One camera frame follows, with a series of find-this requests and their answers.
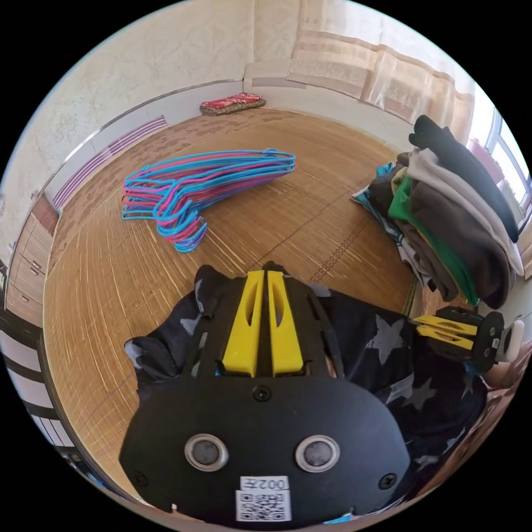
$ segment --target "folded clothes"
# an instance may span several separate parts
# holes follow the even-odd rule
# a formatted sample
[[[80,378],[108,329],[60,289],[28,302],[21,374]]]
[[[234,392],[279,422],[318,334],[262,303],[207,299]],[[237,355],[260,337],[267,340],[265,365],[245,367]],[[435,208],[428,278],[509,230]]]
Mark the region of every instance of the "folded clothes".
[[[377,177],[372,183],[382,180],[383,182],[388,183],[389,188],[390,179],[392,178],[391,176],[393,176],[396,171],[395,168],[396,167],[394,167],[392,163],[386,166],[380,166],[376,172]],[[378,202],[371,197],[369,188],[366,187],[360,192],[353,194],[351,198],[356,203],[362,205],[375,218],[375,220],[377,220],[377,222],[381,225],[386,234],[388,234],[388,236],[392,238],[395,242],[401,260],[405,264],[410,265],[419,283],[423,287],[427,286],[431,282],[431,278],[429,277],[425,269],[421,266],[419,256],[412,248],[408,240],[405,239],[404,235],[401,233],[395,223],[388,219],[387,209],[383,209],[382,206],[380,206]]]
[[[413,225],[399,219],[396,222],[405,239],[408,240],[410,246],[414,249],[416,256],[419,257],[421,268],[424,272],[427,272],[427,276],[436,286],[443,301],[446,303],[453,301],[458,296],[459,290],[446,265]]]
[[[427,244],[429,244],[441,263],[444,264],[446,269],[448,269],[462,295],[472,305],[478,305],[479,298],[475,291],[475,285],[471,272],[467,266],[461,261],[455,252],[450,249],[449,246],[435,237],[423,224],[421,224],[417,219],[414,218],[414,216],[411,215],[411,184],[411,179],[409,177],[405,177],[393,197],[392,205],[390,206],[388,214],[392,219],[408,222],[410,225],[414,226],[415,229],[417,229],[417,232],[420,234],[420,236],[427,242]]]
[[[388,217],[388,208],[393,200],[392,181],[403,170],[406,170],[406,168],[397,164],[390,172],[380,175],[377,174],[368,186],[370,195],[376,197],[381,205],[386,207],[386,214],[384,215],[386,218]]]
[[[401,168],[392,178],[392,182],[390,184],[391,184],[393,195],[395,195],[395,193],[397,192],[397,189],[400,187],[401,183],[403,182],[403,179],[405,179],[407,170],[408,168]]]
[[[499,309],[515,282],[502,247],[463,207],[426,183],[412,180],[410,213],[463,261],[479,298]]]
[[[410,153],[408,176],[426,183],[443,197],[464,208],[503,249],[517,275],[523,275],[523,263],[517,246],[510,240],[503,222],[476,191],[463,179],[438,164],[431,150]]]
[[[401,166],[408,166],[409,153],[403,152],[397,156],[397,164]]]
[[[464,184],[474,190],[501,220],[510,240],[517,242],[517,224],[506,199],[482,163],[455,140],[448,128],[442,129],[428,116],[421,115],[414,124],[414,133],[408,139],[420,150],[429,149],[438,165],[459,176]]]

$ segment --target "dark star-print shirt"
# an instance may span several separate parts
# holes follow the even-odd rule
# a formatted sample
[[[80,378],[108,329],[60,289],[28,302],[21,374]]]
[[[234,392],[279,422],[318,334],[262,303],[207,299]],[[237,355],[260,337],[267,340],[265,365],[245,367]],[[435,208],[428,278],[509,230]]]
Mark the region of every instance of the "dark star-print shirt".
[[[170,316],[147,336],[126,343],[141,405],[157,390],[176,385],[196,325],[228,280],[210,266],[200,267],[195,289]],[[334,328],[346,378],[387,404],[401,429],[412,461],[403,495],[414,496],[473,427],[487,388],[462,364],[428,351],[406,316],[311,287]]]

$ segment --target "cabinet drawer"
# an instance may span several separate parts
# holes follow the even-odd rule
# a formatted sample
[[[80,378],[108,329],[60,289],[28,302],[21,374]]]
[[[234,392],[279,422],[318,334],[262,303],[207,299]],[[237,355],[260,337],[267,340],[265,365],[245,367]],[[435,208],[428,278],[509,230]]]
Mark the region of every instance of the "cabinet drawer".
[[[46,228],[37,222],[30,235],[24,251],[19,250],[22,256],[32,265],[33,268],[42,273],[46,273],[48,257],[52,249],[53,237]]]
[[[37,327],[43,326],[42,303],[29,298],[11,282],[7,285],[6,310]]]
[[[18,288],[26,297],[42,303],[45,278],[44,272],[36,268],[20,253],[15,252],[9,274],[10,285]]]
[[[26,245],[29,242],[29,239],[32,236],[33,229],[38,224],[37,218],[33,216],[33,214],[29,215],[29,218],[27,219],[26,223],[24,224],[24,227],[22,228],[21,235],[18,237],[16,250],[19,253],[24,253],[24,250],[26,249]]]
[[[46,196],[41,196],[32,209],[32,214],[49,234],[54,234],[55,226],[59,221],[59,213],[47,200]]]

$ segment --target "window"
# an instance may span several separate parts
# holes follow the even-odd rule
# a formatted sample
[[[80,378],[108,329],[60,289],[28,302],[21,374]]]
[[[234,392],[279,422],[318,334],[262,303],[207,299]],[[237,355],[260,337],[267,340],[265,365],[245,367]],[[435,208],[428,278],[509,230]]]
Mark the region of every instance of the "window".
[[[473,110],[473,123],[471,124],[470,139],[477,139],[482,146],[486,146],[489,133],[492,130],[495,106],[487,94],[475,84],[475,108]]]
[[[526,188],[521,180],[518,170],[515,168],[510,157],[505,152],[504,148],[497,142],[492,153],[493,159],[498,163],[500,169],[503,171],[504,180],[508,183],[515,199],[522,204],[526,199]]]
[[[521,153],[521,150],[519,149],[519,146],[517,145],[514,136],[511,134],[508,124],[504,120],[500,128],[500,138],[503,140],[511,154],[514,156],[515,162],[523,173],[523,177],[526,179],[528,177],[529,171],[526,166],[525,158],[523,157],[523,154]]]
[[[511,203],[518,226],[522,226],[532,213],[530,172],[508,124],[478,85],[475,85],[475,108],[469,138],[477,139],[500,166],[515,202],[511,197],[507,200]]]

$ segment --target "green shirt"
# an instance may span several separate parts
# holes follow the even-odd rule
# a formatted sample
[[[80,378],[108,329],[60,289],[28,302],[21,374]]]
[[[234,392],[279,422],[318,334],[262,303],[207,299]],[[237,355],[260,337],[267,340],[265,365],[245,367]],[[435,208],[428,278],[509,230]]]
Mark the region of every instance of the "green shirt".
[[[442,264],[447,268],[454,279],[458,290],[473,305],[478,305],[480,299],[475,290],[475,283],[469,268],[462,262],[459,256],[445,244],[440,238],[432,234],[418,220],[410,214],[410,190],[412,181],[408,176],[404,176],[397,189],[392,205],[388,210],[388,215],[397,220],[404,220],[413,225],[419,233],[424,236],[430,244]]]

